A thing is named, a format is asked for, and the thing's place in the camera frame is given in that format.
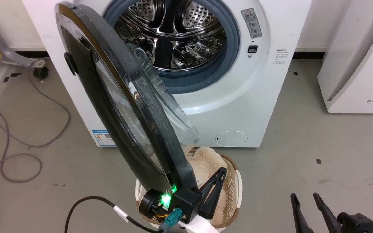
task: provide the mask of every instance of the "gray cable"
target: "gray cable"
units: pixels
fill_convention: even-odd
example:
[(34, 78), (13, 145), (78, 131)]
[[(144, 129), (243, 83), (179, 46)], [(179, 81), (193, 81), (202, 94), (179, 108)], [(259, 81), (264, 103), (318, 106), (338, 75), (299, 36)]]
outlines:
[[(41, 170), (43, 169), (43, 162), (41, 161), (41, 159), (39, 159), (37, 156), (35, 155), (31, 155), (31, 154), (27, 154), (27, 153), (19, 153), (19, 154), (15, 154), (15, 155), (10, 155), (10, 156), (6, 156), (6, 151), (8, 150), (8, 147), (9, 147), (9, 138), (12, 137), (13, 139), (15, 139), (17, 142), (23, 144), (23, 145), (26, 145), (26, 146), (29, 146), (29, 147), (43, 147), (43, 146), (48, 146), (50, 145), (51, 143), (53, 143), (58, 137), (60, 137), (62, 135), (62, 133), (65, 131), (65, 129), (67, 128), (68, 124), (70, 123), (70, 120), (71, 120), (71, 114), (70, 114), (70, 111), (64, 106), (62, 105), (61, 103), (59, 103), (58, 101), (54, 100), (53, 98), (47, 96), (46, 94), (42, 93), (38, 88), (37, 86), (33, 83), (32, 79), (31, 79), (31, 67), (36, 63), (38, 62), (40, 59), (36, 60), (35, 62), (33, 62), (29, 67), (28, 67), (28, 79), (30, 80), (32, 86), (34, 87), (35, 90), (37, 90), (38, 93), (40, 93), (41, 95), (43, 95), (44, 97), (46, 97), (47, 99), (50, 99), (51, 101), (53, 101), (54, 103), (58, 104), (60, 107), (62, 107), (68, 114), (68, 119), (67, 119), (67, 123), (65, 124), (65, 126), (63, 127), (63, 129), (59, 132), (59, 134), (57, 134), (52, 140), (50, 140), (49, 142), (47, 143), (44, 143), (42, 145), (31, 145), (31, 144), (28, 144), (28, 143), (25, 143), (21, 140), (19, 140), (17, 137), (15, 137), (14, 135), (12, 135), (10, 132), (9, 132), (9, 127), (8, 127), (8, 123), (6, 122), (6, 119), (5, 117), (2, 115), (2, 113), (0, 112), (0, 117), (2, 118), (2, 120), (4, 121), (4, 125), (5, 126), (2, 126), (2, 124), (0, 123), (0, 128), (6, 133), (6, 147), (4, 149), (4, 153), (3, 153), (3, 156), (0, 160), (0, 164), (1, 164), (1, 167), (0, 167), (0, 172), (1, 172), (1, 175), (4, 177), (4, 179), (6, 179), (7, 181), (9, 182), (13, 182), (13, 183), (24, 183), (24, 182), (28, 182), (34, 178), (36, 178)], [(35, 158), (38, 163), (40, 164), (40, 168), (39, 170), (37, 171), (37, 173), (35, 175), (33, 175), (32, 177), (28, 178), (28, 179), (25, 179), (25, 180), (15, 180), (15, 179), (11, 179), (9, 177), (7, 177), (4, 173), (4, 168), (3, 168), (3, 165), (4, 165), (4, 161), (7, 160), (7, 159), (10, 159), (10, 158), (13, 158), (13, 157), (16, 157), (16, 156), (30, 156), (30, 157), (33, 157)]]

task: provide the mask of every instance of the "warning label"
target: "warning label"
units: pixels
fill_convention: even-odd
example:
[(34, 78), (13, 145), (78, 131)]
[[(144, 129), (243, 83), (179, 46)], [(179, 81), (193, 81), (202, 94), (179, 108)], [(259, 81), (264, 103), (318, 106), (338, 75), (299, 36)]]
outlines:
[(287, 57), (289, 57), (289, 52), (286, 49), (277, 49), (273, 64), (285, 64)]
[(107, 130), (92, 130), (100, 146), (116, 146)]
[(253, 8), (243, 9), (241, 14), (247, 24), (248, 32), (250, 32), (251, 38), (261, 37), (262, 31), (260, 29), (259, 20), (257, 19), (256, 13)]

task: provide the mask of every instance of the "green led light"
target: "green led light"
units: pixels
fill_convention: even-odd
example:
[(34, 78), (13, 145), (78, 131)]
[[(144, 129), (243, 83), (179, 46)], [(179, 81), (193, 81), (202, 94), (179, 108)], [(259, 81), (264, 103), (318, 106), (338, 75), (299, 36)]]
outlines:
[(171, 196), (168, 194), (164, 194), (161, 196), (161, 203), (166, 208), (169, 208), (169, 203), (171, 202)]

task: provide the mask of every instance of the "white cable tie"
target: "white cable tie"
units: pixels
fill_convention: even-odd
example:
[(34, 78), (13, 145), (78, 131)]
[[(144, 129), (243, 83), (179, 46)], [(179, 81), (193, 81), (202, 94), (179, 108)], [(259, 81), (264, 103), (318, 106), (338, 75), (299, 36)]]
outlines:
[(115, 205), (113, 207), (113, 209), (116, 211), (116, 213), (121, 217), (123, 218), (123, 220), (127, 222), (129, 222), (129, 220), (126, 218), (128, 216), (128, 214), (126, 214), (123, 210), (121, 210), (119, 207), (117, 207), (117, 205)]

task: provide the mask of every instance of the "black cable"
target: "black cable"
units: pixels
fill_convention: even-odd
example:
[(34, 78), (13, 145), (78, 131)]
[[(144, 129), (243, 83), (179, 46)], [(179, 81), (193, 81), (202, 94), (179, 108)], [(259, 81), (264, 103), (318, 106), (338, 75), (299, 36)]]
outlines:
[[(114, 208), (116, 205), (113, 204), (113, 202), (109, 201), (108, 199), (106, 198), (103, 198), (101, 196), (87, 196), (85, 198), (82, 198), (80, 200), (78, 200), (70, 209), (70, 211), (68, 212), (68, 215), (67, 215), (67, 220), (65, 221), (65, 228), (64, 228), (64, 233), (67, 233), (68, 231), (68, 224), (70, 222), (70, 218), (71, 218), (71, 214), (73, 213), (74, 209), (76, 208), (76, 206), (84, 201), (87, 201), (87, 200), (99, 200), (99, 201), (102, 201), (102, 202), (105, 202), (107, 203), (108, 205), (110, 205), (112, 208)], [(145, 227), (144, 225), (140, 224), (139, 222), (137, 222), (136, 220), (134, 220), (133, 218), (131, 218), (130, 216), (127, 216), (126, 217), (127, 220), (129, 220), (131, 223), (135, 224), (137, 227), (143, 229), (143, 230), (146, 230), (147, 232), (151, 232), (151, 233), (162, 233), (163, 230), (151, 230), (147, 227)]]
[(151, 233), (157, 233), (157, 232), (163, 232), (163, 230), (151, 230), (147, 227), (145, 227), (144, 225), (138, 223), (137, 221), (135, 221), (133, 218), (131, 218), (129, 215), (126, 217), (131, 223), (135, 224), (136, 226), (138, 226), (139, 228), (143, 229), (143, 230), (146, 230), (147, 232), (151, 232)]

